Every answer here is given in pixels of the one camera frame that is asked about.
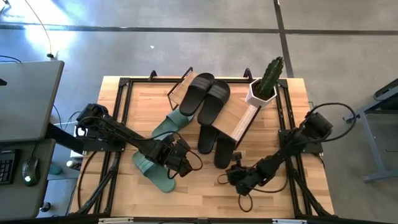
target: computer mouse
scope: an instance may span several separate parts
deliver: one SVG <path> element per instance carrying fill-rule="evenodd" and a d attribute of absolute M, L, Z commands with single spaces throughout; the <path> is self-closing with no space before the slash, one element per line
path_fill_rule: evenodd
<path fill-rule="evenodd" d="M 26 187 L 33 187 L 39 183 L 39 159 L 32 157 L 22 165 L 22 178 Z"/>

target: potted cactus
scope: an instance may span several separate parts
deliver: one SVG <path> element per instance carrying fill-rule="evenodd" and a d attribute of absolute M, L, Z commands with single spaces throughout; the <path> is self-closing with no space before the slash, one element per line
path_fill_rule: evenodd
<path fill-rule="evenodd" d="M 268 65 L 262 78 L 250 83 L 249 92 L 246 96 L 246 102 L 264 109 L 272 99 L 276 97 L 275 84 L 279 79 L 284 67 L 284 59 L 277 57 Z"/>

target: cactus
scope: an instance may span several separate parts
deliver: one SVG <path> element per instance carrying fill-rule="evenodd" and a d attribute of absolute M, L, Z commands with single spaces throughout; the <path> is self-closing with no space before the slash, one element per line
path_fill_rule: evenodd
<path fill-rule="evenodd" d="M 284 67 L 284 59 L 277 57 L 268 65 L 259 85 L 256 86 L 257 97 L 267 100 L 272 95 L 272 90 Z"/>

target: black slide sandal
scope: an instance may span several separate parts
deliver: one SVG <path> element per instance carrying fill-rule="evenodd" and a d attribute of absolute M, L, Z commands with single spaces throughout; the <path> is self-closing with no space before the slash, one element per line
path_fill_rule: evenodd
<path fill-rule="evenodd" d="M 232 154 L 235 150 L 235 141 L 226 134 L 220 132 L 217 138 L 216 153 L 214 155 L 214 165 L 217 168 L 225 169 L 231 162 Z"/>
<path fill-rule="evenodd" d="M 214 75 L 201 73 L 188 86 L 187 93 L 180 105 L 180 113 L 184 116 L 193 115 L 214 82 Z"/>
<path fill-rule="evenodd" d="M 198 152 L 201 154 L 211 153 L 219 132 L 219 130 L 211 125 L 200 126 Z"/>
<path fill-rule="evenodd" d="M 231 90 L 226 82 L 217 80 L 206 94 L 205 103 L 198 115 L 198 123 L 211 125 L 229 99 Z"/>

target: white cable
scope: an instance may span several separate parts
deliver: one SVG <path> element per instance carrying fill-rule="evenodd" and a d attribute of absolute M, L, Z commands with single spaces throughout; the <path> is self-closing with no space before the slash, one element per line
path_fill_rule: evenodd
<path fill-rule="evenodd" d="M 30 7 L 30 9 L 32 10 L 32 12 L 35 14 L 36 18 L 39 20 L 40 24 L 42 25 L 45 35 L 47 36 L 48 40 L 49 40 L 49 46 L 50 46 L 50 54 L 52 54 L 52 48 L 51 48 L 51 41 L 50 41 L 50 37 L 49 34 L 47 33 L 47 30 L 45 29 L 42 21 L 40 20 L 40 18 L 37 16 L 36 12 L 33 10 L 32 6 L 30 6 L 29 2 L 27 2 L 27 0 L 25 0 L 26 4 Z"/>

